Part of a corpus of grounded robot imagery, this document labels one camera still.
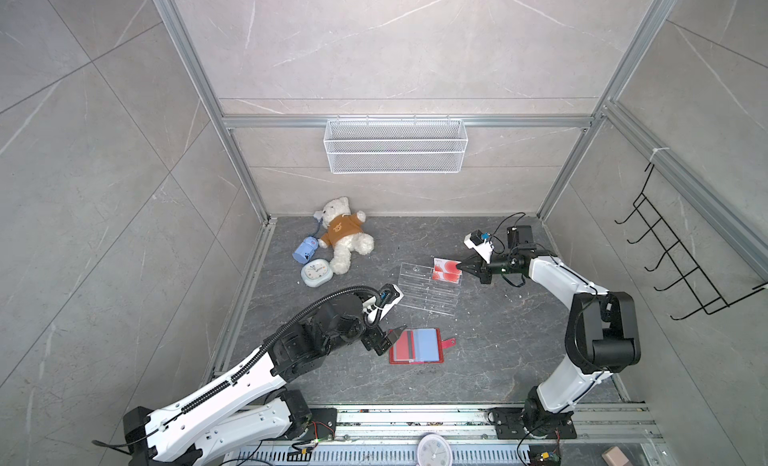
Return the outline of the red leather card holder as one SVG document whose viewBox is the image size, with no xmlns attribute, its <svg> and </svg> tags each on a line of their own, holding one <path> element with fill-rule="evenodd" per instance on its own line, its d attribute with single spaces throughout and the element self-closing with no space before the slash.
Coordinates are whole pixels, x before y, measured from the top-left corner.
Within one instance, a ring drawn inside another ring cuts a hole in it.
<svg viewBox="0 0 768 466">
<path fill-rule="evenodd" d="M 441 364 L 444 362 L 444 351 L 456 343 L 455 338 L 443 339 L 437 328 L 406 329 L 389 350 L 389 363 Z"/>
</svg>

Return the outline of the pink white credit card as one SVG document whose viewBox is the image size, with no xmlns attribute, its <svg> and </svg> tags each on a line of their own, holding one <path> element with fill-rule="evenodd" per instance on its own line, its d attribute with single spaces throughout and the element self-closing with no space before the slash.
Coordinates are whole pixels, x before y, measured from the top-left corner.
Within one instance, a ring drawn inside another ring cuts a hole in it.
<svg viewBox="0 0 768 466">
<path fill-rule="evenodd" d="M 439 275 L 461 276 L 462 272 L 458 269 L 459 261 L 447 260 L 441 258 L 433 259 L 433 271 Z"/>
<path fill-rule="evenodd" d="M 434 268 L 431 279 L 447 284 L 458 285 L 461 282 L 462 272 L 460 270 L 444 271 L 440 268 Z"/>
</svg>

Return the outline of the clear acrylic card stand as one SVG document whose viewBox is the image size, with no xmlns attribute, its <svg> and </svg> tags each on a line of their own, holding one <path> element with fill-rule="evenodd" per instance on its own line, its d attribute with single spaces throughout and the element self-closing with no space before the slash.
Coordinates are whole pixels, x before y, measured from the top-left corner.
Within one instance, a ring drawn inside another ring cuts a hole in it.
<svg viewBox="0 0 768 466">
<path fill-rule="evenodd" d="M 441 316 L 454 316 L 457 311 L 461 278 L 443 281 L 432 267 L 403 263 L 397 285 L 403 293 L 402 307 Z"/>
</svg>

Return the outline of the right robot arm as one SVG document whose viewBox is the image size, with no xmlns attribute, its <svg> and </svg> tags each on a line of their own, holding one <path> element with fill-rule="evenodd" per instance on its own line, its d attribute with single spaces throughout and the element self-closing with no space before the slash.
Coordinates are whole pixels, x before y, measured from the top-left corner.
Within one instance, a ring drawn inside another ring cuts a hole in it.
<svg viewBox="0 0 768 466">
<path fill-rule="evenodd" d="M 498 253 L 494 236 L 479 230 L 467 234 L 472 254 L 457 269 L 489 284 L 517 274 L 544 287 L 568 309 L 565 356 L 556 370 L 533 387 L 521 418 L 508 421 L 500 409 L 489 412 L 502 437 L 521 426 L 521 437 L 545 438 L 571 420 L 576 405 L 597 385 L 641 359 L 635 303 L 625 292 L 610 291 L 587 280 L 559 257 L 535 242 L 530 226 L 507 229 L 507 246 Z"/>
</svg>

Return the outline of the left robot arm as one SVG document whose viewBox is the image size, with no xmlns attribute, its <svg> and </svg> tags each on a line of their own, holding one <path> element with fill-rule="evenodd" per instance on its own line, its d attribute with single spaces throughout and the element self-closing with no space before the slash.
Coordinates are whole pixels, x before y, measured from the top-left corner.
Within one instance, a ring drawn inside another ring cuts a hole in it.
<svg viewBox="0 0 768 466">
<path fill-rule="evenodd" d="M 296 439 L 312 421 L 296 378 L 355 342 L 384 355 L 401 328 L 381 320 L 403 298 L 387 285 L 344 288 L 299 312 L 228 372 L 172 404 L 137 407 L 123 418 L 121 449 L 133 465 L 205 465 L 252 441 Z"/>
</svg>

